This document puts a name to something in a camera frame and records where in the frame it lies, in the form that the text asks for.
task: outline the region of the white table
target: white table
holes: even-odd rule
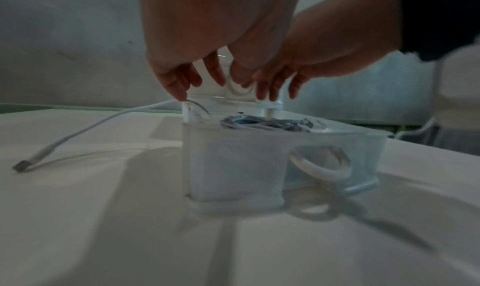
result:
[[[108,114],[0,115],[0,285],[478,284],[479,157],[389,141],[381,186],[354,198],[450,262],[346,216],[189,221],[176,114],[123,116],[60,147],[41,168],[10,169]]]

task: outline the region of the hand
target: hand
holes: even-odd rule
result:
[[[202,79],[192,62],[203,59],[215,81],[225,76],[217,49],[228,46],[230,76],[247,84],[279,50],[298,0],[141,0],[147,59],[177,100]]]
[[[357,72],[402,43],[400,0],[329,0],[296,16],[276,57],[253,75],[257,97],[275,101],[292,76],[297,97],[311,78]]]

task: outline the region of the bundle of cables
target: bundle of cables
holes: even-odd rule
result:
[[[156,104],[151,104],[147,106],[142,106],[142,107],[137,107],[137,108],[131,108],[127,110],[123,110],[120,112],[117,112],[115,114],[112,114],[78,132],[75,132],[73,134],[67,135],[61,139],[58,139],[57,141],[47,145],[46,147],[42,148],[39,150],[37,153],[33,154],[30,156],[28,159],[22,160],[15,166],[13,166],[13,169],[16,172],[24,172],[27,170],[29,167],[38,164],[42,160],[44,160],[47,156],[52,154],[57,147],[60,145],[64,144],[68,140],[72,139],[73,137],[76,137],[78,135],[81,135],[99,125],[102,123],[113,119],[115,117],[131,113],[131,112],[139,112],[139,111],[145,111],[145,110],[151,110],[151,109],[158,109],[161,107],[165,107],[171,103],[176,102],[176,100],[167,100],[163,101],[160,103]],[[203,112],[205,112],[207,115],[212,117],[210,112],[204,108],[202,105],[199,103],[192,101],[192,100],[186,100],[185,102],[194,105],[201,109]],[[268,120],[265,118],[261,117],[255,117],[255,116],[250,116],[250,115],[240,115],[240,116],[230,116],[227,117],[223,120],[220,121],[220,125],[223,128],[226,129],[247,129],[247,130],[268,130],[268,131],[290,131],[290,132],[309,132],[310,129],[313,127],[313,123],[310,122],[307,119],[304,120]]]

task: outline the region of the gray wall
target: gray wall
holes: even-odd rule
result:
[[[323,0],[300,0],[298,11]],[[0,0],[0,102],[129,107],[168,98],[144,61],[139,0]],[[312,80],[285,108],[410,123],[429,114],[432,65],[391,55]]]

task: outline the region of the black sleeve cuff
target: black sleeve cuff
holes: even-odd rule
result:
[[[438,60],[480,33],[480,0],[401,0],[403,53]]]

